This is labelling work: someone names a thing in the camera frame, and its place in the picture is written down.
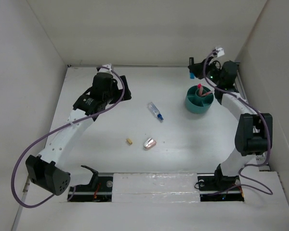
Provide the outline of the pink cap black highlighter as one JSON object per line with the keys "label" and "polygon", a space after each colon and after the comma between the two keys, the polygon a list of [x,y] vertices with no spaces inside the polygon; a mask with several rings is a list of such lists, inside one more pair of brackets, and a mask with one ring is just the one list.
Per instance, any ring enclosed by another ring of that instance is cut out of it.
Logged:
{"label": "pink cap black highlighter", "polygon": [[199,97],[201,97],[203,94],[203,86],[201,84],[198,84],[197,87],[198,87],[198,95]]}

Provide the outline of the blue cap black highlighter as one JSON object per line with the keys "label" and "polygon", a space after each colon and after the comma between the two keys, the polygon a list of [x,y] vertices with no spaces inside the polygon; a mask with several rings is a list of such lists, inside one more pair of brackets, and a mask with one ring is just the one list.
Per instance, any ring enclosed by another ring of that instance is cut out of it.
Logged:
{"label": "blue cap black highlighter", "polygon": [[189,75],[190,75],[190,79],[195,79],[195,75],[193,73],[194,70],[194,58],[193,57],[189,57]]}

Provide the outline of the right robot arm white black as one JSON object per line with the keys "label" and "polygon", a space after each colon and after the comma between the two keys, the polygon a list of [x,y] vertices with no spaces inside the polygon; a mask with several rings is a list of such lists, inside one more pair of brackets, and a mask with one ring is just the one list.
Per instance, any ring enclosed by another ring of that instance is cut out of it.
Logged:
{"label": "right robot arm white black", "polygon": [[223,190],[235,183],[239,170],[254,155],[262,155],[272,146],[273,117],[269,113],[257,113],[240,97],[235,87],[237,63],[226,61],[220,64],[211,56],[196,64],[190,57],[188,69],[191,79],[206,78],[216,87],[214,91],[201,84],[191,87],[185,98],[188,111],[203,114],[216,99],[238,120],[235,149],[217,166],[213,177],[205,181],[205,185],[214,184],[217,189]]}

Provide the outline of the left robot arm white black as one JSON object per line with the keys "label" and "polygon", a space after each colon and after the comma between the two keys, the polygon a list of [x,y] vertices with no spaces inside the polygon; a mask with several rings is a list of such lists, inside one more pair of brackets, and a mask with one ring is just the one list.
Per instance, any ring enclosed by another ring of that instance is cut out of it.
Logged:
{"label": "left robot arm white black", "polygon": [[28,176],[32,183],[54,194],[61,195],[71,176],[63,170],[64,163],[78,139],[92,125],[109,104],[131,99],[125,76],[120,76],[123,89],[112,74],[99,72],[88,88],[73,104],[67,128],[57,132],[51,142],[37,155],[26,159]]}

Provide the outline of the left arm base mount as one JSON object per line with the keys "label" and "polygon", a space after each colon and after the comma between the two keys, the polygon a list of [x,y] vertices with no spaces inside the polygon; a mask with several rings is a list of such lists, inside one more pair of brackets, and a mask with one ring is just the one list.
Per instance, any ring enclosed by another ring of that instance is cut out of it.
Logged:
{"label": "left arm base mount", "polygon": [[92,176],[87,184],[71,186],[68,195],[68,202],[112,202],[113,173],[101,173],[89,166],[81,165],[82,168],[91,172]]}

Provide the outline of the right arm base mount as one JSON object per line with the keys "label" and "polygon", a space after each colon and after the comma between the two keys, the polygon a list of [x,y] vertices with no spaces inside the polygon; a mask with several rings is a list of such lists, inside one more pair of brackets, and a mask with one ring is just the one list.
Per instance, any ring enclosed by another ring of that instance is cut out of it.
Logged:
{"label": "right arm base mount", "polygon": [[212,174],[198,175],[194,188],[200,192],[201,202],[244,202],[239,177],[218,181]]}

